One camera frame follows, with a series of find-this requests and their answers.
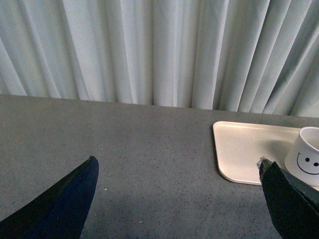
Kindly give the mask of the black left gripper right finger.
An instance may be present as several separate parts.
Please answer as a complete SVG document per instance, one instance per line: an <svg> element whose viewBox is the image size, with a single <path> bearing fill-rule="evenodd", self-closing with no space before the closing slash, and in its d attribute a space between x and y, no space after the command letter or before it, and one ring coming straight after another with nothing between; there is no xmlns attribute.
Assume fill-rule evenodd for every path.
<svg viewBox="0 0 319 239"><path fill-rule="evenodd" d="M272 223L283 239L319 237L319 192L261 157L259 178Z"/></svg>

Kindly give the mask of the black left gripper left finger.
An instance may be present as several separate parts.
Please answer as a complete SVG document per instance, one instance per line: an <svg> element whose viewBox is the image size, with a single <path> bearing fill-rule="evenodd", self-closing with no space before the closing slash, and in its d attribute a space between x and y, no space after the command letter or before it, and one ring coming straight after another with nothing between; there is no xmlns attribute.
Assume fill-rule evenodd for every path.
<svg viewBox="0 0 319 239"><path fill-rule="evenodd" d="M99 175L94 156L0 223L2 239L78 239Z"/></svg>

